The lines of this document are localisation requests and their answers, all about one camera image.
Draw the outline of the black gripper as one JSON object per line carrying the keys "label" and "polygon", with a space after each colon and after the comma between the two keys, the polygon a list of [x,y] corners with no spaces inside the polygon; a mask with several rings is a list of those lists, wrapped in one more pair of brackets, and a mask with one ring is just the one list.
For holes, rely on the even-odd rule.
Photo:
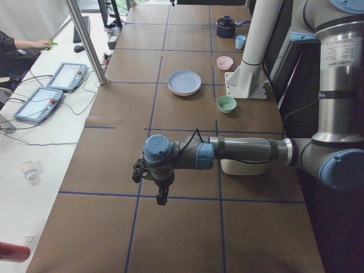
{"label": "black gripper", "polygon": [[168,202],[169,186],[172,184],[170,181],[155,181],[158,187],[158,194],[156,195],[156,201],[158,205],[166,205]]}

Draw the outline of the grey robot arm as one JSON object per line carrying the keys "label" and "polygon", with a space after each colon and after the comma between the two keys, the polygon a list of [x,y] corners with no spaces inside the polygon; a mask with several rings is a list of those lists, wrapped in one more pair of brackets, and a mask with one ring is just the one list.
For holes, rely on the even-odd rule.
{"label": "grey robot arm", "polygon": [[363,2],[294,1],[290,40],[320,45],[316,132],[308,138],[227,138],[199,131],[181,142],[150,136],[134,164],[133,180],[153,181],[156,201],[167,203],[177,169],[211,169],[220,160],[229,175],[260,175],[282,162],[302,169],[337,191],[363,186],[363,134],[358,125],[363,93]]}

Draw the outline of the person's dark sleeve forearm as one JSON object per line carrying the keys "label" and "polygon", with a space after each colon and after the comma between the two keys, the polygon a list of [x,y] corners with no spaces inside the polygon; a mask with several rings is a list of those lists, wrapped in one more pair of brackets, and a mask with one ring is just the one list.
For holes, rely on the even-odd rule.
{"label": "person's dark sleeve forearm", "polygon": [[1,31],[1,65],[2,66],[28,66],[33,65],[38,55],[34,55],[31,51],[19,52],[15,46],[15,39],[9,37]]}

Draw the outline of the person's hand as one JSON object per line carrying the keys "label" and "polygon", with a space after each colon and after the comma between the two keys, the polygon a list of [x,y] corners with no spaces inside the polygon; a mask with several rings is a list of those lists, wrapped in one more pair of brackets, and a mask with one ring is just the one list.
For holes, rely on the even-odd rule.
{"label": "person's hand", "polygon": [[52,48],[53,44],[50,40],[44,39],[44,40],[39,40],[39,41],[33,42],[32,46],[37,49],[49,50],[50,48]]}

